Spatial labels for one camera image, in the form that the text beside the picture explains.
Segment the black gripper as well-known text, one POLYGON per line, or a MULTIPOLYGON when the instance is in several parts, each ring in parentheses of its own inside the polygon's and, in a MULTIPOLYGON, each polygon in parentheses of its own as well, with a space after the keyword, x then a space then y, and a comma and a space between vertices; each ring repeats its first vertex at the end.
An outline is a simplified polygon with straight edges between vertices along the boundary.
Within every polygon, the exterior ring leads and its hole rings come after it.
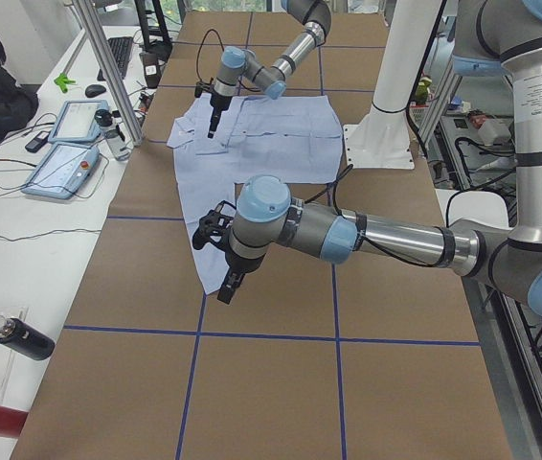
POLYGON ((222 303, 230 303, 234 292, 240 287, 245 276, 260 267, 262 257, 249 259, 238 255, 234 251, 227 251, 225 253, 225 260, 229 269, 223 285, 218 291, 217 300, 222 303))
POLYGON ((219 125, 221 115, 223 111, 229 109, 231 104, 231 97, 225 96, 219 93, 214 92, 210 98, 210 105, 213 108, 213 112, 210 118, 210 125, 208 129, 207 137, 213 139, 215 136, 215 131, 219 125))

